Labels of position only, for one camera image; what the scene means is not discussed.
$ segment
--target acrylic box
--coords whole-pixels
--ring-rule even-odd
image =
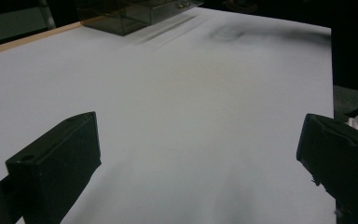
[[[76,0],[84,26],[127,35],[202,4],[203,0]]]

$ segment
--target black object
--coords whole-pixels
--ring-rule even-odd
[[[305,118],[297,160],[323,184],[358,224],[358,131],[343,122],[308,114]]]
[[[15,223],[60,223],[101,165],[94,112],[66,119],[7,160],[0,216]]]

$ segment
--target clear plastic container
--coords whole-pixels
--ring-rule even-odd
[[[202,4],[202,0],[76,0],[84,26],[127,35]]]

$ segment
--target tabletop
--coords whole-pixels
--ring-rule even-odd
[[[305,115],[333,115],[329,29],[194,8],[127,36],[78,27],[2,51],[0,179],[89,111],[103,164],[62,223],[335,223],[296,161]]]

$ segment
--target wooden trim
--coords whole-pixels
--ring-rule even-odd
[[[81,24],[79,21],[79,22],[75,22],[75,23],[54,29],[54,30],[43,32],[43,33],[40,33],[37,35],[31,35],[31,36],[24,37],[22,39],[14,40],[14,41],[8,42],[6,44],[0,45],[0,52],[7,50],[7,49],[14,49],[18,46],[28,44],[28,43],[34,42],[36,40],[39,40],[39,39],[46,38],[51,35],[56,35],[56,34],[59,34],[59,33],[65,32],[65,31],[69,31],[69,30],[75,29],[80,26],[81,26]]]

